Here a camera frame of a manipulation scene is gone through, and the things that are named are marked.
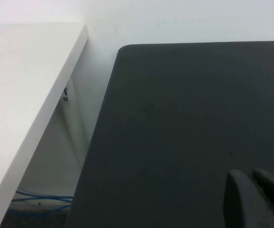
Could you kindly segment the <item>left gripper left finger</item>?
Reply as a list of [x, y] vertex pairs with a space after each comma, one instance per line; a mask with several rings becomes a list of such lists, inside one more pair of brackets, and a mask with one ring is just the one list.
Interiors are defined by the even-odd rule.
[[239, 170], [227, 174], [226, 227], [270, 227], [270, 209], [266, 201], [254, 182]]

